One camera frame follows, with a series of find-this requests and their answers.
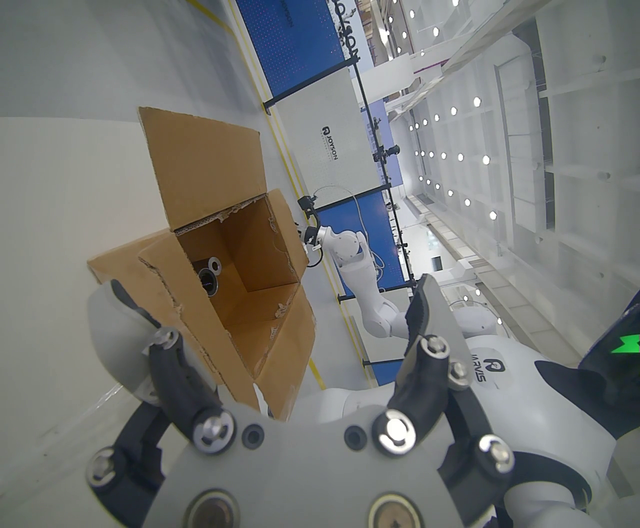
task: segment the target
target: joyson logo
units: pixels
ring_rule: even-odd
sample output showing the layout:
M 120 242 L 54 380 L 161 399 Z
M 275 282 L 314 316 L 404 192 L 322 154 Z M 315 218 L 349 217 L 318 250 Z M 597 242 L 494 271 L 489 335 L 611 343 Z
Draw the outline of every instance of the joyson logo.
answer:
M 338 159 L 338 152 L 336 151 L 335 145 L 333 144 L 333 138 L 331 137 L 331 130 L 329 130 L 329 127 L 322 128 L 322 135 L 327 154 L 329 154 L 329 157 L 331 159 Z

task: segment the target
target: ceiling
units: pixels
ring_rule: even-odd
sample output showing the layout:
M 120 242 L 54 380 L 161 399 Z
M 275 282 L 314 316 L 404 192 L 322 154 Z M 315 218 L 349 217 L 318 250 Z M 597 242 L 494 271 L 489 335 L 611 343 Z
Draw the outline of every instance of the ceiling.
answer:
M 484 0 L 403 2 L 445 38 L 456 12 L 481 5 L 490 11 Z M 398 142 L 415 163 L 407 187 L 479 253 L 508 253 L 535 276 L 552 322 L 559 306 L 573 310 L 575 342 L 598 337 L 640 287 L 639 24 L 638 2 L 552 1 L 394 122 L 410 133 Z M 415 33 L 422 43 L 427 32 Z

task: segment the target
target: white panel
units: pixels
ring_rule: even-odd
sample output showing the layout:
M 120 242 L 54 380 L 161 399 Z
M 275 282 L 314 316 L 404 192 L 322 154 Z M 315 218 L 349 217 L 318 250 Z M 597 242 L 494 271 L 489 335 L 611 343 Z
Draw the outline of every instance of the white panel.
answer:
M 377 101 L 395 92 L 400 92 L 413 82 L 413 67 L 408 53 L 360 73 L 362 86 L 368 102 Z M 351 80 L 358 103 L 364 105 L 358 79 Z
M 346 69 L 288 96 L 278 103 L 278 112 L 310 193 L 340 185 L 357 194 L 380 185 Z M 324 189 L 316 207 L 347 196 L 341 189 Z

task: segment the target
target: torn cardboard edge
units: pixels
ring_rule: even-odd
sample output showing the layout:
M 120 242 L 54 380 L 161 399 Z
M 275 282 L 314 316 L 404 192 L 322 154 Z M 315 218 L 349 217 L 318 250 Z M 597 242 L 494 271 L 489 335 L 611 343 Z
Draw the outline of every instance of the torn cardboard edge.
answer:
M 218 211 L 215 212 L 213 214 L 210 214 L 208 216 L 206 216 L 205 218 L 202 218 L 200 220 L 196 220 L 195 222 L 191 222 L 188 225 L 185 225 L 183 227 L 180 227 L 178 229 L 176 229 L 175 231 L 173 231 L 175 233 L 175 235 L 177 237 L 180 237 L 180 235 L 184 235 L 185 233 L 188 233 L 189 231 L 193 231 L 199 227 L 202 227 L 203 225 L 206 225 L 208 223 L 214 222 L 216 220 L 218 220 L 220 223 L 223 223 L 227 218 L 229 218 L 232 214 L 244 209 L 245 207 L 247 207 L 248 205 L 254 204 L 260 200 L 265 200 L 266 205 L 267 205 L 267 209 L 269 209 L 269 226 L 271 227 L 271 230 L 277 234 L 280 235 L 282 237 L 282 234 L 278 231 L 278 227 L 277 227 L 277 220 L 276 220 L 276 216 L 273 212 L 273 208 L 271 207 L 271 204 L 269 202 L 269 200 L 267 199 L 269 196 L 269 193 L 263 193 L 259 196 L 254 196 L 253 198 L 249 198 L 248 200 L 245 200 L 244 202 L 241 202 L 240 204 L 235 204 L 232 205 L 231 207 L 227 207 L 226 209 L 223 209 L 222 211 Z M 289 255 L 289 252 L 287 250 L 281 250 L 279 247 L 275 246 L 274 247 L 280 251 L 281 253 L 284 253 L 287 257 L 287 263 L 289 264 L 289 271 L 298 278 L 298 280 L 300 280 L 300 276 L 298 276 L 296 270 L 293 267 L 293 263 L 291 262 L 291 256 Z

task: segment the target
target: cable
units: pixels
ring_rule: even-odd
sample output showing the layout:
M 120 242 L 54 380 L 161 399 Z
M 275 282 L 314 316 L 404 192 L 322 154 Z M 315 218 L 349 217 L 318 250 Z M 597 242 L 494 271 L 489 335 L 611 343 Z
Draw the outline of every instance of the cable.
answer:
M 364 231 L 364 236 L 367 240 L 367 246 L 369 246 L 369 252 L 371 253 L 371 258 L 373 259 L 373 266 L 374 268 L 376 268 L 376 282 L 379 282 L 385 272 L 385 261 L 382 260 L 380 255 L 378 255 L 374 250 L 371 249 L 371 244 L 369 244 L 369 233 L 367 232 L 367 228 L 364 226 L 364 221 L 362 219 L 362 212 L 360 211 L 360 204 L 358 203 L 358 198 L 349 189 L 347 189 L 346 187 L 342 187 L 341 185 L 324 185 L 314 191 L 314 196 L 317 195 L 318 191 L 322 191 L 323 189 L 328 189 L 330 187 L 335 187 L 336 189 L 342 189 L 343 191 L 348 192 L 353 197 L 353 200 L 356 202 L 356 208 L 358 209 L 358 217 L 360 218 L 360 225 L 362 226 L 362 230 Z
M 322 251 L 322 248 L 320 248 L 320 258 L 318 259 L 318 261 L 315 264 L 311 264 L 311 266 L 307 266 L 307 267 L 308 268 L 316 267 L 318 264 L 320 264 L 320 262 L 322 262 L 323 258 L 324 258 L 324 251 Z

